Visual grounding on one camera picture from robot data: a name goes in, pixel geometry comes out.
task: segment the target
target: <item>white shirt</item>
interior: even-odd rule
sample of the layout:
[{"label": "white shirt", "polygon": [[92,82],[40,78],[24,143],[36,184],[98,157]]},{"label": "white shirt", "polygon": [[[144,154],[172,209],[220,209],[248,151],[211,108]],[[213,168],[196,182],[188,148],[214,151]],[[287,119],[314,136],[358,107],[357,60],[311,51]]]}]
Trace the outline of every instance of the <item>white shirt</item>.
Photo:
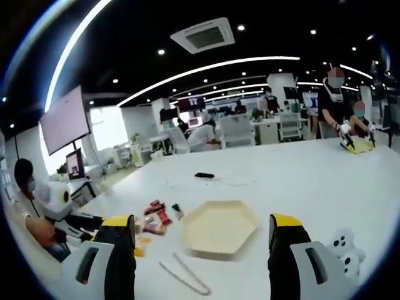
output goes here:
[{"label": "white shirt", "polygon": [[190,148],[205,145],[215,138],[214,127],[212,125],[202,125],[197,127],[187,139]]}]

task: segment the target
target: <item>monitor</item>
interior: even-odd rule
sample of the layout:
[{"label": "monitor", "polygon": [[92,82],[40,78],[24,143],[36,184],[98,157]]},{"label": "monitor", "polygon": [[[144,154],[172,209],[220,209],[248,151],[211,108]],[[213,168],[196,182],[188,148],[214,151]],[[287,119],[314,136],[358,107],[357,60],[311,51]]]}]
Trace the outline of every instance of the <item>monitor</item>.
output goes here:
[{"label": "monitor", "polygon": [[189,125],[189,128],[198,127],[200,125],[203,125],[203,118],[202,117],[192,117],[187,122],[187,125]]},{"label": "monitor", "polygon": [[283,90],[285,92],[285,97],[287,100],[289,99],[299,99],[298,90],[295,87],[287,87],[284,86]]},{"label": "monitor", "polygon": [[178,110],[176,108],[160,110],[161,122],[170,121],[174,118],[178,118]]},{"label": "monitor", "polygon": [[81,148],[67,155],[67,172],[69,180],[85,178]]},{"label": "monitor", "polygon": [[40,125],[49,155],[89,134],[81,87],[56,100]]},{"label": "monitor", "polygon": [[179,110],[181,112],[195,111],[198,109],[206,108],[206,103],[204,102],[204,99],[202,97],[189,98],[189,99],[179,100],[179,102],[177,103],[177,106],[179,107]]}]

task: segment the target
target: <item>white plush toy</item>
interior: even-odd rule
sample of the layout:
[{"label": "white plush toy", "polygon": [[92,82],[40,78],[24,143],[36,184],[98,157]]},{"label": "white plush toy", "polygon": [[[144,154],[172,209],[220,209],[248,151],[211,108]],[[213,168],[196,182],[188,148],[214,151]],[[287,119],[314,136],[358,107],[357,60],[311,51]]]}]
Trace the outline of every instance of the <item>white plush toy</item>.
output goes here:
[{"label": "white plush toy", "polygon": [[344,264],[344,273],[355,284],[359,282],[360,264],[365,259],[365,252],[354,245],[354,234],[350,229],[340,229],[327,246]]}]

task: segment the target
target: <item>snack package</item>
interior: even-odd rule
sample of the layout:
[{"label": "snack package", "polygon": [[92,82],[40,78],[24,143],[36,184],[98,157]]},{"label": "snack package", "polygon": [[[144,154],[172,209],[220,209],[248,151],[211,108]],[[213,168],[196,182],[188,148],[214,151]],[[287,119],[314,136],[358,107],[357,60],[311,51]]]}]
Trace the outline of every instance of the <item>snack package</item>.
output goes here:
[{"label": "snack package", "polygon": [[143,228],[144,233],[153,233],[162,236],[166,232],[166,227],[164,225],[158,225],[154,223],[146,224]]},{"label": "snack package", "polygon": [[146,247],[150,242],[151,242],[150,237],[135,236],[134,255],[139,256],[140,258],[144,257],[144,254],[146,252]]}]

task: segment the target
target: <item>window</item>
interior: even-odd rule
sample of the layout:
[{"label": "window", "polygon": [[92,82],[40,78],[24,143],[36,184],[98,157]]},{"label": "window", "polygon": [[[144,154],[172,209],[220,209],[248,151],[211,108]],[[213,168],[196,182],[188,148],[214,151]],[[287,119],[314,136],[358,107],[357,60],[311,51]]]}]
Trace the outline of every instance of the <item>window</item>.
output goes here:
[{"label": "window", "polygon": [[[74,146],[72,144],[69,144],[61,148],[59,151],[53,153],[51,156],[49,156],[48,148],[46,147],[46,142],[44,141],[42,127],[40,126],[40,123],[39,123],[39,138],[40,138],[40,148],[42,151],[44,164],[46,165],[47,172],[51,176],[53,174],[56,174],[57,169],[60,168],[61,165],[63,165],[66,162],[67,155],[74,151]],[[75,145],[77,148],[81,148],[82,155],[84,156],[81,140],[78,139],[77,141],[75,141]]]},{"label": "window", "polygon": [[94,142],[98,151],[129,141],[123,114],[119,107],[93,108],[90,110],[90,117]]}]

